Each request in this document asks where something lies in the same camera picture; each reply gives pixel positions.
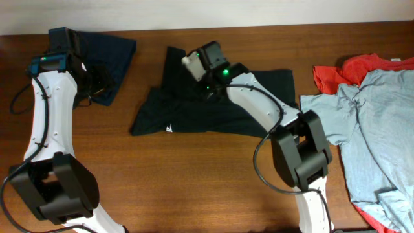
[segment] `white wall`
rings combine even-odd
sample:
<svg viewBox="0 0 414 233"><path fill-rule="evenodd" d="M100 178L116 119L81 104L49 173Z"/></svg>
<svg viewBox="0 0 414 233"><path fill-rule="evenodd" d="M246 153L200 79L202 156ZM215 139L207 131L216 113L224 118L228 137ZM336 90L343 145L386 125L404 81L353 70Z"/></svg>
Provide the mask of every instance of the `white wall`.
<svg viewBox="0 0 414 233"><path fill-rule="evenodd" d="M0 35L414 19L414 0L0 0Z"/></svg>

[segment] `red cloth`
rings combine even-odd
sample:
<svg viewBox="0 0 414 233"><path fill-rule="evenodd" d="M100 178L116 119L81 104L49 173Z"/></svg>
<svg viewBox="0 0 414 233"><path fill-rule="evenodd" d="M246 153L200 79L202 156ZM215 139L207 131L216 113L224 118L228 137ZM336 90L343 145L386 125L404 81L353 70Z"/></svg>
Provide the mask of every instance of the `red cloth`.
<svg viewBox="0 0 414 233"><path fill-rule="evenodd" d="M368 72L414 70L414 58L404 61L388 61L376 54L361 55L348 59L342 68L316 66L313 77L318 89L325 94L336 94L340 83L361 85Z"/></svg>
<svg viewBox="0 0 414 233"><path fill-rule="evenodd" d="M377 220L375 220L373 217L371 217L369 214L365 213L363 210L358 208L356 205L354 205L356 210L362 215L362 217L376 230L378 233L398 233L394 230L390 230L383 226L383 224L379 223Z"/></svg>

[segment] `wooden table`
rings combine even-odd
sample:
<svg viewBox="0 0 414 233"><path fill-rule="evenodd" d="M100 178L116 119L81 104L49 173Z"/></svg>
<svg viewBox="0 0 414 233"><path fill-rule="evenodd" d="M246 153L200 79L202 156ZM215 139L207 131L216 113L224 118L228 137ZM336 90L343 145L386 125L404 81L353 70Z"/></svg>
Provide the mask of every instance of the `wooden table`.
<svg viewBox="0 0 414 233"><path fill-rule="evenodd" d="M109 32L136 39L138 48L111 107L93 104L73 112L76 156L100 185L101 204L130 232L260 232L297 227L293 197L266 187L252 167L258 138L222 133L129 134L150 87L161 83L168 45L186 50L220 41L230 61L252 70L289 68L296 94L318 94L313 65L341 65L357 54L409 58L414 22L296 25ZM8 112L13 96L28 83L24 71L31 57L48 45L47 35L0 37L0 176L22 161L32 128L32 114ZM17 107L32 101L24 94ZM367 228L349 202L338 148L331 146L327 197L339 229ZM266 177L286 188L272 167L265 144L259 165ZM33 230L56 228L37 221L8 185L6 203L13 216ZM0 231L17 232L0 214Z"/></svg>

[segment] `folded black clothing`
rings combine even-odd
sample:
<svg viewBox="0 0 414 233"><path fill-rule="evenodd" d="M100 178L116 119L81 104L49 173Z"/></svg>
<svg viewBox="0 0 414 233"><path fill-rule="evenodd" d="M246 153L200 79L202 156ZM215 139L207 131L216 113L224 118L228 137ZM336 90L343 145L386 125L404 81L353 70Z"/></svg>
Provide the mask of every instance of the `folded black clothing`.
<svg viewBox="0 0 414 233"><path fill-rule="evenodd" d="M208 99L181 65L182 49L168 47L161 88L152 88L141 106L132 135L158 131L196 133L216 131L264 137L266 131L242 107L213 94ZM292 71L252 71L258 82L284 103L295 103Z"/></svg>
<svg viewBox="0 0 414 233"><path fill-rule="evenodd" d="M115 85L112 89L92 97L98 104L109 106L125 78L136 51L136 41L95 32L80 32L81 51L86 54L86 69L92 65L105 65Z"/></svg>

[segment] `light blue cloth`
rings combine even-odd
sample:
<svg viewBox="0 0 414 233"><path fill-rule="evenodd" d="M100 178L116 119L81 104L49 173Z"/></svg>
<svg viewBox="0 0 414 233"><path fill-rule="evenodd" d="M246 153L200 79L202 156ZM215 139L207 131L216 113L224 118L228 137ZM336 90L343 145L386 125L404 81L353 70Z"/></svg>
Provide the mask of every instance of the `light blue cloth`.
<svg viewBox="0 0 414 233"><path fill-rule="evenodd" d="M301 96L341 148L352 203L392 230L414 233L414 71L375 70L361 87Z"/></svg>

